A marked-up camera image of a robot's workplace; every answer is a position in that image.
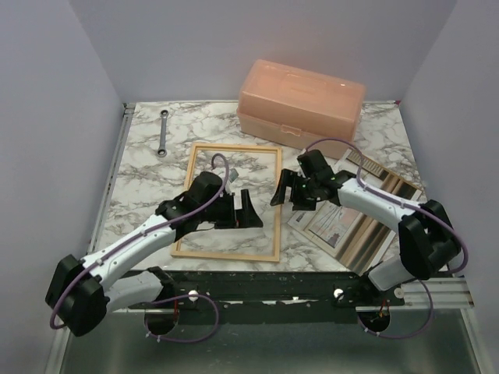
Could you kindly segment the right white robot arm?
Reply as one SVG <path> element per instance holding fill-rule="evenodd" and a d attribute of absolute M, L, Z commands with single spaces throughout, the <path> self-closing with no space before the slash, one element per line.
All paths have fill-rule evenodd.
<path fill-rule="evenodd" d="M 302 171 L 281 171 L 271 205 L 289 200 L 294 210 L 313 211 L 319 202 L 328 201 L 357 210 L 398 234 L 398 256 L 371 268 L 368 280 L 359 285 L 359 297 L 367 305 L 378 304 L 397 284 L 430 279 L 461 252 L 439 202 L 413 205 L 366 184 L 350 171 L 335 172 L 319 150 L 306 151 L 297 161 Z"/>

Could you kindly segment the photo print with window scene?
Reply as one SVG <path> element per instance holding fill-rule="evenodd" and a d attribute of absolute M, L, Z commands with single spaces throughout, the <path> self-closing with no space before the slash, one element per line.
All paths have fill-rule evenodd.
<path fill-rule="evenodd" d="M 396 196 L 417 200 L 422 191 L 377 162 L 364 159 L 362 179 Z M 296 211 L 288 225 L 358 275 L 379 263 L 395 233 L 349 208 L 321 202 L 315 211 Z"/>

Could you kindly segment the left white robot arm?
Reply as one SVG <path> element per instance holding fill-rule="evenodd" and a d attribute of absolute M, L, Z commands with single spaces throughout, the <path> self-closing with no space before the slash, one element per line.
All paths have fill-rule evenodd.
<path fill-rule="evenodd" d="M 67 327 L 81 337 L 115 310 L 141 302 L 163 308 L 172 301 L 172 287 L 152 270 L 127 276 L 135 265 L 196 231 L 202 223 L 213 224 L 216 229 L 263 227 L 248 190 L 241 191 L 241 207 L 236 209 L 226 182 L 203 171 L 185 192 L 160 203 L 127 236 L 82 259 L 73 255 L 61 259 L 45 297 L 52 309 L 50 327 Z"/>

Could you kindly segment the light wooden picture frame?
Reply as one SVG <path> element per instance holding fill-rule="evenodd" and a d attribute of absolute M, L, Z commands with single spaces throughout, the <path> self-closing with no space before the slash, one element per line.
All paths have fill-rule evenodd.
<path fill-rule="evenodd" d="M 190 159 L 187 168 L 187 176 L 184 183 L 186 188 L 189 188 L 194 180 L 194 166 L 196 163 L 197 153 L 201 150 L 214 151 L 215 153 L 224 153 L 225 151 L 232 153 L 271 153 L 275 155 L 275 176 L 279 177 L 281 172 L 281 148 L 278 146 L 251 146 L 223 143 L 194 143 L 191 148 Z M 250 201 L 250 195 L 247 189 L 241 191 L 241 208 L 237 210 L 234 204 L 234 195 L 230 192 L 219 192 L 218 197 L 221 202 L 213 203 L 204 209 L 205 213 L 213 213 L 216 218 L 220 218 L 223 213 L 229 217 L 227 221 L 223 221 L 222 225 L 216 224 L 216 228 L 229 229 L 229 224 L 234 223 L 237 228 L 261 228 L 263 226 L 258 218 L 253 204 Z M 171 249 L 170 255 L 179 258 L 200 258 L 200 259 L 225 259 L 225 260 L 240 260 L 252 262 L 271 262 L 277 263 L 280 260 L 280 245 L 281 245 L 281 209 L 277 207 L 274 212 L 274 234 L 272 242 L 272 253 L 269 256 L 238 254 L 226 252 L 206 252 L 206 251 L 188 251 L 182 250 L 182 242 L 177 241 Z"/>

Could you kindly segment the translucent orange plastic box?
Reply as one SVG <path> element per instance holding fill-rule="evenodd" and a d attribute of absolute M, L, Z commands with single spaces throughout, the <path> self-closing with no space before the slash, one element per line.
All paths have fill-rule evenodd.
<path fill-rule="evenodd" d="M 292 148 L 328 137 L 351 143 L 365 94 L 361 83 L 258 60 L 236 113 L 242 132 Z"/>

